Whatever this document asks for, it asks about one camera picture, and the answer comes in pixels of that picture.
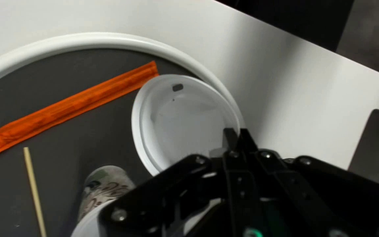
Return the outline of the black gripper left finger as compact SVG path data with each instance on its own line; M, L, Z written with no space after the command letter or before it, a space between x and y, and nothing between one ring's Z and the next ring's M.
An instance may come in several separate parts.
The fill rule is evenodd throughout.
M223 133L227 150L239 135ZM108 204L102 237L232 237L224 164L228 152L191 154Z

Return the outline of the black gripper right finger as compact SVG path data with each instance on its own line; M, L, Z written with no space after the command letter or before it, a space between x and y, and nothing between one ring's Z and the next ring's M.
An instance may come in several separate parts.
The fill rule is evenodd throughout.
M379 237L379 185L314 157L283 160L243 129L237 232L254 237Z

